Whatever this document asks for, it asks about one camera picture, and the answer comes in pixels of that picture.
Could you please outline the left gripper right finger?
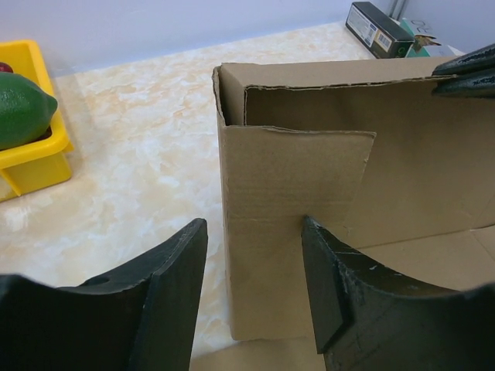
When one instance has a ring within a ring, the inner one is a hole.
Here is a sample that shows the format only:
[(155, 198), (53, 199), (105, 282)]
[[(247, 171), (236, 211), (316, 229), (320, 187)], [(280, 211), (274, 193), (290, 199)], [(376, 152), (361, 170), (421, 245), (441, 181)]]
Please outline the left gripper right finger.
[(492, 370), (494, 286), (456, 291), (399, 273), (310, 216), (302, 255), (328, 370)]

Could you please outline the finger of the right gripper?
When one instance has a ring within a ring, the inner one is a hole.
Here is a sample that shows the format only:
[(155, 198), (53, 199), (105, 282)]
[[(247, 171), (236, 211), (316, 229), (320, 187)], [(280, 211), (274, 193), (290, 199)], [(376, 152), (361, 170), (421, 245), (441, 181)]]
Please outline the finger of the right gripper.
[(474, 73), (438, 83), (435, 96), (494, 99), (494, 75)]
[(438, 65), (433, 76), (464, 75), (494, 68), (495, 45), (490, 44)]

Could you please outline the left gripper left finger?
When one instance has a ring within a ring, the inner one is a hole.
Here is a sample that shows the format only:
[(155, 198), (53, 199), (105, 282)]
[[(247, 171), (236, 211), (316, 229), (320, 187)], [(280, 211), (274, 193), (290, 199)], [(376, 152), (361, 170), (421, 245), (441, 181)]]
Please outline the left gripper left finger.
[(76, 287), (1, 277), (3, 370), (187, 370), (207, 222)]

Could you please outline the brown cardboard box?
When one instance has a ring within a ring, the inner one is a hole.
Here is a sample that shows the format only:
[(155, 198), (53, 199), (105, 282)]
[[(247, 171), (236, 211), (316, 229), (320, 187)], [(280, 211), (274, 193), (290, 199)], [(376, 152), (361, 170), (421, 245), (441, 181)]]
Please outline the brown cardboard box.
[(328, 370), (302, 255), (312, 217), (456, 291), (494, 286), (494, 101), (440, 97), (436, 58), (213, 70), (233, 346), (194, 370)]

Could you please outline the white silver carton box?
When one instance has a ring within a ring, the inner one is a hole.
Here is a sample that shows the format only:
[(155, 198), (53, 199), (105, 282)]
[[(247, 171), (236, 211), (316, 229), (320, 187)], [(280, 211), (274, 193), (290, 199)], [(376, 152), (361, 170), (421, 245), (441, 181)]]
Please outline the white silver carton box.
[(402, 18), (400, 26), (414, 38), (414, 42), (406, 54), (407, 58), (463, 55), (463, 52), (439, 39), (426, 21)]

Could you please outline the black carton box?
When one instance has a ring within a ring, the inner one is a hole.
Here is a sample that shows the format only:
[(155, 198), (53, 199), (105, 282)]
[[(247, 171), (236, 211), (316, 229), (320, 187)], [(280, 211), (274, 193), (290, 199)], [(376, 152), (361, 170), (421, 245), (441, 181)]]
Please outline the black carton box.
[(371, 2), (353, 2), (345, 26), (377, 59), (405, 58), (415, 42)]

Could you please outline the green lemon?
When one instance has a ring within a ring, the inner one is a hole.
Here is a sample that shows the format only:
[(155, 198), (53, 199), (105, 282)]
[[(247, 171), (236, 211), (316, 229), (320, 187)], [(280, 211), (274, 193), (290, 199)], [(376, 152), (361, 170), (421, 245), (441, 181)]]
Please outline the green lemon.
[(1, 72), (1, 150), (42, 137), (56, 113), (55, 97), (17, 73)]

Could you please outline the yellow plastic tray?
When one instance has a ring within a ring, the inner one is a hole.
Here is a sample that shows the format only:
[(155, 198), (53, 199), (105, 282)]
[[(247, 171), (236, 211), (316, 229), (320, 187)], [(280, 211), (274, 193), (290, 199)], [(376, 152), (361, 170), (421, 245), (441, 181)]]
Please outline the yellow plastic tray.
[[(1, 61), (54, 96), (38, 44), (29, 39), (1, 43)], [(66, 153), (73, 145), (60, 111), (40, 140), (1, 152), (1, 201), (65, 182), (72, 176)]]

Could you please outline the red apple front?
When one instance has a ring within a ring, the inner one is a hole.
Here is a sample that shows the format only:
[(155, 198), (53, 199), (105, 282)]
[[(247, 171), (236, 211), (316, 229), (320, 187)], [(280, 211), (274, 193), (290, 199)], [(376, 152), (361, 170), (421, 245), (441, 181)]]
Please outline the red apple front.
[(13, 73), (13, 68), (7, 63), (0, 62), (0, 71), (5, 73)]

